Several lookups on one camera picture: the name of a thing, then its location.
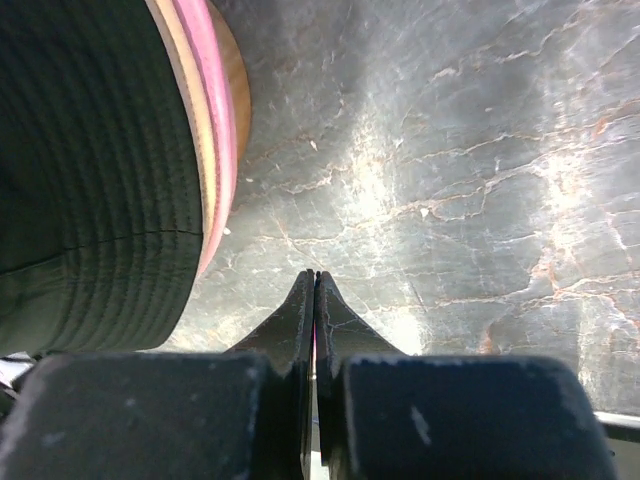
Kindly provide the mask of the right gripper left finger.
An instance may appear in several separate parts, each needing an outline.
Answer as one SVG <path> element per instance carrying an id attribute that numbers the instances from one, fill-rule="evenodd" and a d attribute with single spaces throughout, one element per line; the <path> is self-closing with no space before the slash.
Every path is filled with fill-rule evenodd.
<path id="1" fill-rule="evenodd" d="M 305 479 L 315 275 L 219 354 L 57 355 L 1 425 L 5 479 Z"/>

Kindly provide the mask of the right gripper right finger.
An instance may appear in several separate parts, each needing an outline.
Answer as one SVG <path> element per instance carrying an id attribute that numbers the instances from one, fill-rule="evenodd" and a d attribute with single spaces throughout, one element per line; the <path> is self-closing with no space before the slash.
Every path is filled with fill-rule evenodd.
<path id="1" fill-rule="evenodd" d="M 411 356 L 344 301 L 314 298 L 321 458 L 334 479 L 613 479 L 574 373 L 544 356 Z"/>

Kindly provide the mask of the black cap with logo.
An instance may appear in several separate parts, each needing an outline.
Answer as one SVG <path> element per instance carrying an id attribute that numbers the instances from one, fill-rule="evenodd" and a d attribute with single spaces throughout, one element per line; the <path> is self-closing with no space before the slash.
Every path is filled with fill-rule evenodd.
<path id="1" fill-rule="evenodd" d="M 161 345 L 203 242 L 196 148 L 151 1 L 1 5 L 1 351 Z"/>

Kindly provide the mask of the beige hat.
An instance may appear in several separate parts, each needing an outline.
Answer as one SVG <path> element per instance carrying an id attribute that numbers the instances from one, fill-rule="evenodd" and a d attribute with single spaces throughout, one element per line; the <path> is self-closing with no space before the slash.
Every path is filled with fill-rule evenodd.
<path id="1" fill-rule="evenodd" d="M 213 258 L 212 236 L 217 201 L 216 151 L 211 114 L 196 57 L 174 2 L 151 0 L 146 4 L 169 56 L 195 147 L 203 226 L 198 271 L 202 273 Z"/>

